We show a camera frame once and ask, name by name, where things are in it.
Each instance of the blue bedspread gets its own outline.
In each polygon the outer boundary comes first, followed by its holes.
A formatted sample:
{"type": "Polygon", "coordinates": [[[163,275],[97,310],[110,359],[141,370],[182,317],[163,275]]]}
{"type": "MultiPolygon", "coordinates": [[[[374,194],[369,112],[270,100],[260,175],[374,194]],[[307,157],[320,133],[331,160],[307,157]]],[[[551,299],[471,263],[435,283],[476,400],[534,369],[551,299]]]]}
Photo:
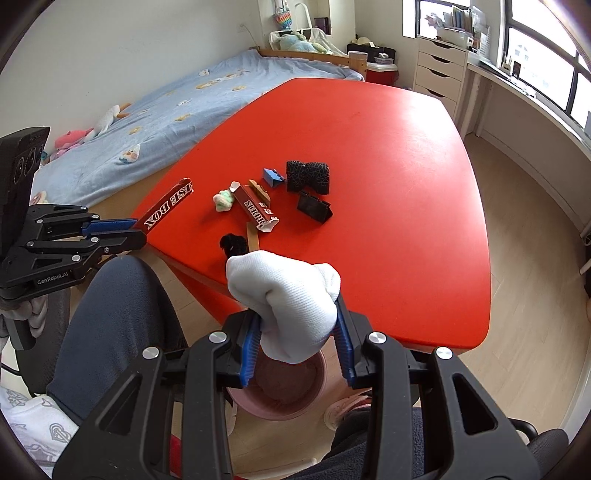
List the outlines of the blue bedspread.
{"type": "Polygon", "coordinates": [[[362,80],[330,63],[243,52],[135,102],[103,135],[42,167],[31,197],[45,190],[50,203],[95,205],[175,163],[238,110],[296,77],[362,80]]]}

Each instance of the black clip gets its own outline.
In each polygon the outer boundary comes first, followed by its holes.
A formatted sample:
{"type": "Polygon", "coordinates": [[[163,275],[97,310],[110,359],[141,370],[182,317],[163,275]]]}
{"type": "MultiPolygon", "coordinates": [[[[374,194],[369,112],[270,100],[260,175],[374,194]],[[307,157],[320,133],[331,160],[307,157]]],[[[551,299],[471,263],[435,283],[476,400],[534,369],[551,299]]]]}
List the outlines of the black clip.
{"type": "Polygon", "coordinates": [[[303,190],[300,192],[297,209],[320,223],[325,223],[325,221],[332,217],[330,203],[320,200],[318,197],[310,195],[303,190]]]}

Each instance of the teal stuffed toy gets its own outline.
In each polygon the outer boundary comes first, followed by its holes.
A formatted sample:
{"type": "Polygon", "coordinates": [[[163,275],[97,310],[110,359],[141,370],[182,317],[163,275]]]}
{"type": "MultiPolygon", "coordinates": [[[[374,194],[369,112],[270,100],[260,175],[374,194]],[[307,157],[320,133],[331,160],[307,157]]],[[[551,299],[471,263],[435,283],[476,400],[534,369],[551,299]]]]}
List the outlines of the teal stuffed toy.
{"type": "Polygon", "coordinates": [[[298,32],[293,32],[289,35],[284,35],[279,41],[280,50],[287,51],[306,51],[309,53],[323,53],[331,55],[332,52],[324,48],[319,43],[310,43],[305,36],[298,32]]]}

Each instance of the wooden bed frame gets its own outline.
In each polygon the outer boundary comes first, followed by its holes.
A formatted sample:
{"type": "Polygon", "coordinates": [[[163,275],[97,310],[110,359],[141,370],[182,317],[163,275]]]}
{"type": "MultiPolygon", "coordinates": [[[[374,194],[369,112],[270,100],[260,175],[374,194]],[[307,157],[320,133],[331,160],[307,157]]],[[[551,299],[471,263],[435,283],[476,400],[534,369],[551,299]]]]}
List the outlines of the wooden bed frame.
{"type": "Polygon", "coordinates": [[[354,70],[363,75],[364,80],[367,79],[368,55],[361,51],[350,51],[349,57],[339,57],[337,55],[324,55],[322,53],[272,50],[270,48],[257,48],[256,50],[258,51],[258,53],[261,54],[261,57],[286,57],[289,59],[327,61],[334,65],[349,67],[351,70],[354,70]]]}
{"type": "MultiPolygon", "coordinates": [[[[281,51],[270,48],[257,48],[262,57],[287,57],[291,59],[306,59],[327,61],[334,65],[348,67],[360,73],[364,79],[367,75],[367,54],[364,52],[349,52],[349,57],[339,57],[337,55],[324,55],[321,53],[308,53],[302,51],[281,51]]],[[[101,218],[128,218],[132,212],[144,199],[144,197],[154,188],[162,177],[171,167],[163,168],[149,177],[140,180],[123,190],[111,195],[109,198],[90,208],[92,213],[98,213],[101,218]]]]}

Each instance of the pink basket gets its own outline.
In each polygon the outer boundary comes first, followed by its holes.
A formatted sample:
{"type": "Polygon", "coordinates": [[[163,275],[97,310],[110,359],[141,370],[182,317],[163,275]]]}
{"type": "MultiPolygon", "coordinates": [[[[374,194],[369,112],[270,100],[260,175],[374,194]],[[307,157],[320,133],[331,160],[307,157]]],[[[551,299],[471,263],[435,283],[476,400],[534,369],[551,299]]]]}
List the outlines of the pink basket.
{"type": "Polygon", "coordinates": [[[265,420],[291,420],[307,412],[323,394],[326,361],[322,352],[297,364],[288,365],[259,351],[255,375],[246,388],[228,388],[234,401],[251,415],[265,420]],[[289,392],[291,401],[278,401],[270,391],[289,392]]]}

